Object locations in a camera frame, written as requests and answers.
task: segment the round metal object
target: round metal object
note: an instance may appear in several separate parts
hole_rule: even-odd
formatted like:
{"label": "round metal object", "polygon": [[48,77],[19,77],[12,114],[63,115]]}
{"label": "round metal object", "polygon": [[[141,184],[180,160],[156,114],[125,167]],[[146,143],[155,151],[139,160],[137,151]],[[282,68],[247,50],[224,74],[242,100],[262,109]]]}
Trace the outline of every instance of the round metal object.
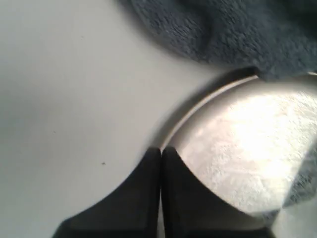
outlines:
{"label": "round metal object", "polygon": [[317,81],[236,81],[201,100],[165,141],[235,208],[277,238],[317,237]]}

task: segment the white surface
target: white surface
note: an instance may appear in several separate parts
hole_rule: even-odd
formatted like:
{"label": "white surface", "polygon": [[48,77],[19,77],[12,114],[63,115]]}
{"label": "white surface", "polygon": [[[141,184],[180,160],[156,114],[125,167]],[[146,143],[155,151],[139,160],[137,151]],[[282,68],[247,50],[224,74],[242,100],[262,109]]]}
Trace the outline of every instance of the white surface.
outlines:
{"label": "white surface", "polygon": [[116,0],[0,0],[0,33],[1,238],[51,237],[104,198],[221,73],[156,45]]}

